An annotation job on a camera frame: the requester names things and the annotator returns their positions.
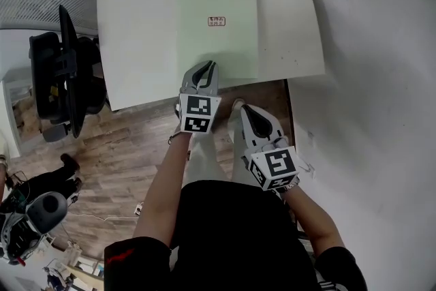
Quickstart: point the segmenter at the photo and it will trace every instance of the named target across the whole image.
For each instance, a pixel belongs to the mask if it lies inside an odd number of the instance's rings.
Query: black shirt
[[[366,290],[348,250],[333,247],[313,267],[282,201],[240,183],[198,181],[181,192],[171,250],[147,237],[105,249],[104,288],[115,290]],[[315,270],[329,283],[319,284]]]

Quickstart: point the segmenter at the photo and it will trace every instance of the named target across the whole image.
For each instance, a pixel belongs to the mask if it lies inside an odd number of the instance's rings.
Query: fiducial marker cube
[[[217,114],[221,98],[181,93],[179,99],[181,131],[208,134]]]
[[[263,190],[289,185],[298,174],[299,158],[294,147],[251,154],[248,170]]]

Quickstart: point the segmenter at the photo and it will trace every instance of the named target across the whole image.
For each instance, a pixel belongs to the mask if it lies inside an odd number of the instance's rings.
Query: wrist
[[[2,166],[0,170],[7,171],[7,158],[5,155],[0,155],[0,166]]]
[[[302,193],[302,189],[299,185],[293,186],[291,189],[287,190],[286,192],[281,194],[281,197],[286,200],[286,202],[292,207],[291,203],[298,201],[298,198],[300,197]]]
[[[169,140],[168,140],[168,144],[171,144],[174,140],[187,140],[189,142],[189,140],[192,137],[192,133],[190,132],[182,132],[182,131],[177,131],[175,132],[172,136],[170,136]]]
[[[300,183],[300,179],[297,176],[295,176],[295,178],[292,180],[292,182],[289,185],[285,185],[284,187],[277,188],[276,190],[280,194],[288,193],[292,191],[294,188],[297,188],[299,183]]]
[[[6,166],[4,164],[0,164],[0,179],[3,179],[6,177]]]

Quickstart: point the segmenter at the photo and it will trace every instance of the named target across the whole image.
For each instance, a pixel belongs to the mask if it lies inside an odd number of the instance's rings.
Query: white wall
[[[436,282],[436,0],[314,0],[327,75],[289,80],[302,186],[370,290]]]
[[[8,70],[30,67],[29,37],[45,32],[30,29],[0,30],[0,80]]]

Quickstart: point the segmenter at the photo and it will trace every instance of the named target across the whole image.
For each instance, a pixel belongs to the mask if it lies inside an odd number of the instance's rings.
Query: red stripe
[[[119,254],[117,256],[112,256],[106,260],[106,264],[109,264],[112,261],[124,261],[124,259],[126,257],[128,257],[129,255],[131,255],[133,251],[134,251],[134,249],[130,249],[130,250],[127,250],[126,252],[123,252],[122,254]]]
[[[22,266],[26,266],[26,262],[23,261],[20,257],[17,257],[16,260],[17,260],[18,263],[20,263]]]

